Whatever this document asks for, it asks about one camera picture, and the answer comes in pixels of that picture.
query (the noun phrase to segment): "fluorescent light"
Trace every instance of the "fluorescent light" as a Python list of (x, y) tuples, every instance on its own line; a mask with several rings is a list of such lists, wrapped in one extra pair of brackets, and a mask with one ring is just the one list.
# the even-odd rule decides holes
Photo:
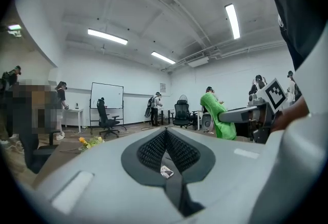
[(117, 42), (117, 43), (120, 43), (120, 44), (123, 44), (123, 45), (126, 45), (128, 43), (128, 40), (122, 39), (120, 37), (117, 37), (117, 36), (114, 36), (114, 35), (111, 35), (111, 34), (99, 32), (99, 31), (96, 31), (96, 30), (93, 30), (93, 29), (88, 29), (88, 34), (98, 36), (98, 37), (101, 37), (101, 38), (105, 38), (105, 39), (108, 39), (108, 40), (111, 40), (111, 41), (114, 41), (114, 42)]
[(20, 25), (10, 25), (10, 26), (8, 26), (8, 28), (10, 30), (19, 30), (19, 29), (21, 29), (21, 26)]
[(162, 60), (164, 60), (164, 61), (166, 61), (166, 62), (168, 62), (168, 63), (170, 63), (172, 65), (175, 64), (175, 61), (172, 61), (172, 60), (166, 58), (165, 56), (162, 56), (162, 55), (160, 55), (160, 54), (158, 54), (156, 52), (152, 52), (152, 55), (153, 56), (156, 56), (156, 57), (158, 57), (158, 58), (160, 58), (160, 59), (162, 59)]
[(238, 19), (235, 11), (235, 7), (233, 4), (229, 4), (225, 6), (225, 9), (227, 10), (232, 32), (234, 34), (234, 38), (240, 38), (240, 32), (239, 32), (239, 25), (238, 25)]

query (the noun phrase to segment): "white wall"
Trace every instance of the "white wall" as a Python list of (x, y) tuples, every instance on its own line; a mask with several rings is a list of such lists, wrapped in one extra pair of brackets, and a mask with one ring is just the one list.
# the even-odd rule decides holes
[[(49, 22), (49, 3), (45, 3), (44, 0), (15, 0), (15, 5), (24, 28), (53, 66), (58, 66), (64, 46), (60, 42), (63, 39), (58, 37), (58, 32), (55, 32)], [(51, 8), (53, 10), (57, 7), (59, 6), (55, 4)], [(61, 19), (60, 10), (57, 11), (58, 15), (53, 16), (52, 19), (56, 17)]]
[(287, 90), (290, 70), (294, 67), (287, 47), (231, 56), (197, 68), (185, 67), (171, 75), (170, 105), (185, 94), (190, 111), (200, 110), (200, 98), (211, 86), (228, 109), (245, 107), (256, 75), (264, 76), (268, 83), (277, 78)]
[[(80, 108), (84, 108), (86, 125), (90, 125), (89, 99), (93, 82), (124, 86), (125, 124), (146, 120), (144, 114), (148, 99), (159, 91), (160, 83), (167, 86), (167, 92), (162, 93), (163, 108), (168, 106), (171, 93), (170, 76), (166, 73), (129, 60), (78, 50), (65, 53), (63, 65), (59, 68), (59, 80), (67, 83), (66, 100), (69, 106), (74, 107), (78, 103)], [(120, 109), (109, 110), (108, 113), (122, 118)], [(91, 117), (92, 120), (99, 118), (97, 110), (91, 110)], [(77, 125), (74, 114), (68, 113), (67, 118), (68, 125)]]
[(22, 74), (18, 81), (32, 80), (37, 84), (46, 84), (51, 64), (37, 51), (29, 51), (21, 38), (2, 39), (0, 44), (0, 74), (20, 66)]

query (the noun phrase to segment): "floor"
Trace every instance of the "floor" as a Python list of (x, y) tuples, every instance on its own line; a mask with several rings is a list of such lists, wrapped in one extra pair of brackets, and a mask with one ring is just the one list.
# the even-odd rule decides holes
[[(129, 125), (126, 126), (126, 128), (127, 130), (125, 130), (124, 128), (117, 128), (120, 131), (119, 137), (125, 137), (136, 132), (149, 130), (152, 129), (153, 127), (150, 127), (148, 123), (143, 123), (143, 124)], [(63, 127), (63, 130), (65, 132), (65, 138), (60, 141), (70, 141), (70, 142), (78, 141), (80, 137), (84, 137), (87, 140), (92, 136), (98, 136), (99, 132), (102, 131), (102, 129), (99, 128), (93, 129), (93, 135), (91, 136), (89, 128), (82, 131), (81, 134), (78, 133), (77, 128)], [(215, 137), (215, 134), (204, 133), (201, 130), (193, 131), (193, 132)], [(110, 141), (113, 139), (116, 139), (116, 136), (110, 134), (109, 136), (107, 136), (106, 141)], [(58, 145), (60, 141), (54, 139), (54, 145)], [(237, 137), (237, 141), (249, 141), (249, 140), (244, 137)], [(45, 134), (39, 135), (39, 145), (44, 146), (48, 144), (49, 144), (49, 136)], [(36, 174), (31, 172), (25, 165), (24, 152), (20, 141), (18, 141), (18, 137), (14, 139), (10, 139), (8, 144), (1, 145), (1, 146), (4, 149), (4, 154), (13, 176), (24, 184), (27, 184), (29, 186), (32, 185), (36, 177)]]

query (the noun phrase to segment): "brown table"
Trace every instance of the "brown table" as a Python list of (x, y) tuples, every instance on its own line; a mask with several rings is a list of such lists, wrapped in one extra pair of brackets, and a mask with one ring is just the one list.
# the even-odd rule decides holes
[(59, 146), (55, 149), (52, 155), (48, 158), (47, 162), (41, 168), (40, 172), (36, 176), (32, 187), (35, 189), (37, 186), (48, 176), (50, 173), (72, 160), (80, 154), (79, 150), (72, 150), (61, 152), (63, 150), (70, 150), (81, 147), (80, 142), (60, 142)]

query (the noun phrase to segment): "green garment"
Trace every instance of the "green garment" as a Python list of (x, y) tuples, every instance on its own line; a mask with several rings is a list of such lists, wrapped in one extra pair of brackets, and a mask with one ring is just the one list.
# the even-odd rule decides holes
[(210, 92), (206, 93), (201, 97), (200, 104), (205, 106), (212, 116), (214, 120), (216, 136), (218, 138), (234, 140), (236, 138), (235, 124), (219, 121), (218, 114), (227, 112), (227, 109), (216, 100), (215, 96)]

